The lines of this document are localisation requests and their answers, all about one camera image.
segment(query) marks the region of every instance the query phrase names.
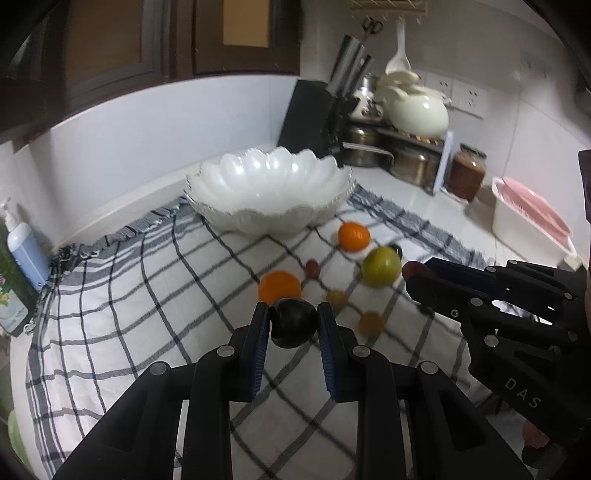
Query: glass jar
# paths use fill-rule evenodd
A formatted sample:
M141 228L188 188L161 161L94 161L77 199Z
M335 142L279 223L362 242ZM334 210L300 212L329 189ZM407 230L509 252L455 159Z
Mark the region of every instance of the glass jar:
M471 202L486 174L485 158L485 153L460 144L460 151L454 155L447 177L447 191Z

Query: scalloped bowl rim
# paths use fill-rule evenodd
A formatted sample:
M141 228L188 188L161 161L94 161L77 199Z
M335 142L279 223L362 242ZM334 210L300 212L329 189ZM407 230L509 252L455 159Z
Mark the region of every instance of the scalloped bowl rim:
M271 153L273 153L275 150L279 149L279 148L283 148L283 147L277 147L274 148L271 152L269 153L264 153L261 152L261 150L257 149L257 148L249 148L246 152L244 152L244 154L242 156L238 156L238 155L234 155L235 157L238 158L242 158L243 156L246 156L249 152L251 151L258 151L260 153L264 153L265 155L269 155ZM306 148L302 151L300 151L297 154L292 154L292 155L300 155L301 153L305 152L305 151L310 151L311 150L309 148ZM208 162L208 165L219 165L222 162L222 158L223 156L221 156L220 158L218 158L217 160L215 160L214 162ZM326 161L326 160L333 160L336 164L336 159L332 156L332 155L327 155L326 157L323 158L318 158L316 157L319 161ZM202 173L202 169L204 167L204 163L201 163L201 165L199 165L199 170L196 173L193 174L189 174L187 173L186 175L186 182L187 185L189 187L189 189L191 189L191 181L190 178L193 176L199 176ZM339 203L341 202L343 199L347 199L349 198L349 196L351 196L351 194L355 191L355 189L357 188L357 180L353 178L353 169L349 166L346 166L346 168L349 169L349 174L348 174L348 182L349 182L349 187L339 193L338 195L336 195L333 199L331 199L330 201L328 201L327 203L324 203L322 205L318 205L318 206L312 206L310 204L306 204L306 203L299 203L297 205L294 205L292 207L289 207L287 210L284 210L283 212L277 212L277 213L264 213L260 210L256 210L256 209L252 209L252 208L244 208L244 209L239 209L239 210L235 210L233 212L228 212L228 211L223 211L223 210L218 210L217 208L209 205L208 203L205 202L198 202L197 200L195 200L191 194L185 189L183 190L183 193L186 197L186 199L189 201L189 203L193 206L193 208L195 207L199 207L199 208L204 208L206 210L209 210L210 212L216 213L218 215L224 215L224 216L228 216L228 217L233 217L233 216L237 216L240 214L244 214L244 213L249 213L249 214L257 214L257 215L261 215L265 218L279 218L279 217L283 217L284 215L291 213L294 210L299 210L299 209L309 209L312 212L319 212L322 210L326 210L327 208L330 208L331 206L333 206L335 203Z

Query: green apple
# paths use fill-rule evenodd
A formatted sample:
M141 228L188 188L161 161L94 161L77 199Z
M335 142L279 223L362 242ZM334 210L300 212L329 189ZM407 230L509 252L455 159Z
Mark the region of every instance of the green apple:
M361 265L362 281L368 287L387 287L396 281L401 270L400 257L392 248L374 248Z

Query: black knife block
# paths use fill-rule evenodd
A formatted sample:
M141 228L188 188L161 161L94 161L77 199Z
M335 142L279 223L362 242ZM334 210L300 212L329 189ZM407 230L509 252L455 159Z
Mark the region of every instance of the black knife block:
M328 123L335 98L326 91L326 84L314 80L298 80L291 95L278 147L291 153L309 148L318 158L330 154Z

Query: black and white plaid cloth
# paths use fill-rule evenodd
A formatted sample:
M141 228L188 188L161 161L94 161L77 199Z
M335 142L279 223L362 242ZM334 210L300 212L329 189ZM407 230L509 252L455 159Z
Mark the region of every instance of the black and white plaid cloth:
M366 251L347 254L337 247L336 232L346 220L371 231ZM404 261L437 256L485 266L451 234L360 187L334 219L289 239L216 231L178 199L92 247L64 249L38 304L27 376L37 447L49 476L152 362L196 362L248 324L259 279L271 270L298 277L312 304L329 289L345 290L349 305L337 322L352 328L360 343L401 364L434 361L468 391L475 380L459 325L421 313L403 279L376 290L355 278L367 251L392 241L401 245ZM304 279L310 258L322 268L318 281ZM378 339L357 332L367 310L387 319ZM291 350L269 342L260 393L250 404L232 404L230 415L237 480L353 477L356 405L329 398L316 340Z

